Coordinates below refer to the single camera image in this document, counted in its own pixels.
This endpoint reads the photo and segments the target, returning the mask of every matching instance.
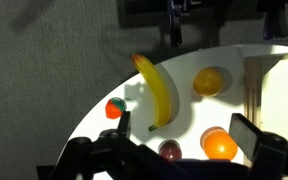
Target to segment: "orange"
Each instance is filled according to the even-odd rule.
[[[222,75],[212,67],[204,68],[195,76],[193,87],[202,96],[215,96],[223,88]]]
[[[201,136],[201,146],[209,159],[232,160],[238,149],[231,136],[220,127],[206,130]]]

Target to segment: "round white table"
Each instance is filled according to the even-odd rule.
[[[174,139],[181,146],[183,158],[207,159],[200,147],[202,133],[212,126],[221,126],[228,131],[232,113],[244,114],[243,59],[281,53],[288,53],[288,47],[235,45],[198,50],[166,60],[156,68],[172,95],[174,107],[170,124],[148,131],[154,118],[153,97],[144,78],[137,74],[104,97],[80,122],[70,139],[84,136],[95,141],[101,131],[117,128],[119,119],[108,119],[105,105],[110,98],[119,97],[126,101],[127,110],[131,111],[130,139],[135,144],[146,144],[157,152],[163,140]],[[196,94],[192,84],[197,72],[210,66],[224,73],[226,87],[219,95],[205,98]],[[240,149],[232,161],[243,164]],[[99,173],[94,179],[111,178],[106,173]]]

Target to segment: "banana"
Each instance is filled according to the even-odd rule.
[[[132,62],[144,77],[154,97],[154,124],[148,128],[149,131],[153,131],[154,129],[165,126],[171,117],[170,93],[160,73],[146,57],[140,54],[133,54]]]

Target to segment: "toy fruit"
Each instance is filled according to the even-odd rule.
[[[121,98],[111,98],[105,106],[106,117],[109,119],[116,119],[122,115],[126,110],[126,104]]]
[[[171,98],[167,87],[154,65],[144,56],[132,55],[132,61],[136,69],[142,74],[154,97],[155,118],[154,123],[148,129],[153,131],[163,127],[171,117]]]
[[[193,87],[202,96],[215,96],[223,88],[222,75],[212,67],[200,70],[194,78]]]
[[[182,159],[181,148],[174,140],[163,141],[159,146],[158,154],[168,161]]]
[[[210,159],[232,160],[238,146],[231,136],[221,127],[212,127],[201,136],[201,147]]]

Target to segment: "gray wall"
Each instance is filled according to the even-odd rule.
[[[34,180],[35,166],[54,164],[83,117],[135,72],[134,52],[157,63],[214,46],[288,45],[262,40],[262,16],[222,24],[202,11],[184,20],[183,45],[174,49],[164,15],[125,23],[117,2],[0,0],[0,179]]]

